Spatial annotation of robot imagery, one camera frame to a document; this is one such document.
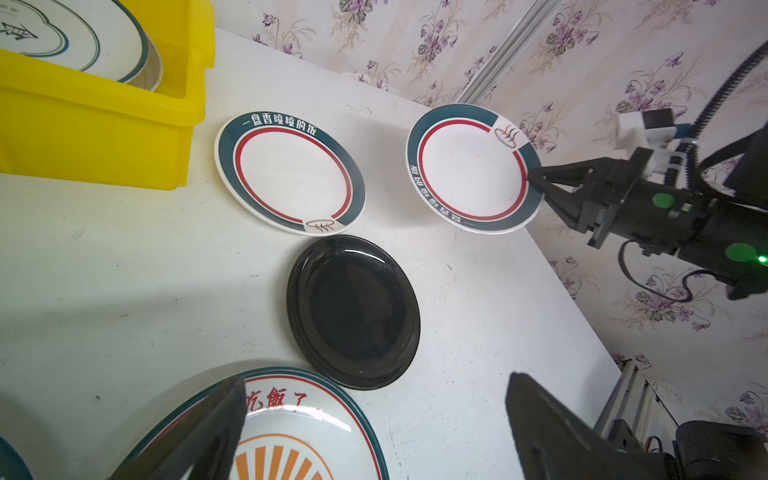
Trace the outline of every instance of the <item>ceramic plate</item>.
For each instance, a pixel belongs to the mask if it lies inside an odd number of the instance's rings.
[[[147,39],[116,0],[4,0],[0,48],[126,82],[147,61]]]
[[[144,90],[155,91],[163,80],[163,58],[160,56],[160,51],[157,50],[157,46],[152,39],[147,37],[147,41],[149,42],[147,64],[128,84],[143,88]]]
[[[419,347],[419,304],[387,252],[350,235],[316,240],[293,266],[288,320],[304,356],[352,389],[397,380]]]
[[[0,478],[4,480],[32,480],[22,457],[0,437]]]
[[[413,186],[444,220],[476,233],[505,233],[530,221],[542,195],[528,185],[541,164],[512,122],[476,105],[437,107],[406,145]]]
[[[366,186],[333,138],[302,118],[257,111],[228,121],[214,145],[224,183],[252,214],[314,237],[349,228],[362,213]]]
[[[243,372],[248,413],[230,478],[387,480],[371,425],[336,384],[309,370],[267,367]],[[174,410],[128,454],[135,458],[210,392]]]

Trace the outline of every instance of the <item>table surface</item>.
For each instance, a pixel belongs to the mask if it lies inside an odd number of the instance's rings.
[[[36,479],[106,478],[212,382],[308,367],[285,288],[313,239],[249,214],[214,165],[219,128],[258,110],[312,121],[356,159],[368,197],[346,233],[392,255],[419,299],[408,371],[349,391],[391,478],[522,478],[510,372],[594,424],[619,370],[528,232],[457,229],[410,184],[406,137],[428,108],[221,30],[206,82],[185,188],[0,174],[0,435]]]

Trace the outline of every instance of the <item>black cable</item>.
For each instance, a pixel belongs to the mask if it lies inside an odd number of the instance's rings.
[[[661,446],[661,439],[658,438],[656,435],[651,435],[650,437],[645,439],[645,446],[643,447],[643,452],[649,452],[648,449],[650,448],[650,441],[653,440],[653,439],[656,439],[656,441],[659,444],[659,448],[658,449],[653,449],[653,450],[656,450],[658,452],[663,452],[664,451],[664,447]]]
[[[647,286],[643,285],[642,283],[639,283],[637,280],[632,278],[632,275],[629,273],[629,269],[627,268],[627,264],[624,262],[624,251],[627,249],[627,245],[630,243],[637,243],[638,245],[640,244],[640,242],[638,242],[637,240],[627,240],[626,242],[621,244],[621,247],[619,247],[619,255],[618,255],[619,268],[621,268],[621,272],[624,274],[625,277],[629,279],[629,281],[631,281],[635,285],[639,286],[642,289],[648,290],[649,292],[655,295],[658,295],[663,299],[671,300],[673,302],[678,302],[678,303],[689,303],[694,299],[694,294],[690,291],[690,288],[688,288],[688,279],[691,276],[698,275],[700,273],[715,276],[715,273],[709,270],[693,270],[689,272],[686,276],[684,276],[683,280],[681,281],[683,285],[683,289],[685,290],[685,293],[686,293],[685,298],[678,299],[678,298],[672,298],[671,296],[662,295],[661,293],[658,293],[656,290],[652,288],[648,288]]]
[[[768,56],[768,41],[763,43],[752,55],[750,55],[741,65],[736,69],[731,76],[725,80],[725,83],[717,90],[717,93],[707,103],[707,106],[699,114],[698,118],[694,122],[690,131],[688,132],[689,138],[698,139],[704,128],[710,123],[712,117],[717,112],[717,109],[725,102],[728,95],[736,88],[741,80],[746,77],[766,56]],[[685,165],[686,172],[686,187],[692,191],[699,191],[702,194],[729,200],[729,195],[722,194],[721,192],[713,189],[707,184],[701,177],[701,174],[696,168],[697,164],[697,147],[696,144],[688,142],[680,142],[680,145],[675,150],[676,152],[685,154],[687,156],[687,162]],[[671,164],[681,164],[682,157],[672,157],[670,159]],[[677,183],[678,170],[675,168],[668,168],[666,175],[664,175],[664,184],[674,187]]]

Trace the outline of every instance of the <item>wall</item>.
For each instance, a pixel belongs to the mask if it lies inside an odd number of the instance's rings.
[[[450,103],[532,0],[214,0],[217,26],[422,104]]]
[[[709,97],[766,40],[764,0],[569,2],[482,104],[527,131],[544,165],[626,157],[613,151],[617,114],[671,107],[692,122]],[[702,154],[765,124],[768,61],[704,131]],[[733,163],[708,172],[722,181]],[[636,358],[678,422],[712,419],[768,433],[768,295],[729,301],[711,277],[692,278],[692,303],[672,303],[626,280],[616,256],[568,230],[547,206],[528,230],[563,286],[617,357]],[[691,265],[627,249],[636,279],[682,295]]]

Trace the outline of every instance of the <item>orange sunburst design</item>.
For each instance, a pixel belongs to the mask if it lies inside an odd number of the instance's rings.
[[[333,475],[325,460],[309,444],[290,435],[275,433],[242,441],[237,446],[235,465],[230,478],[333,480]]]

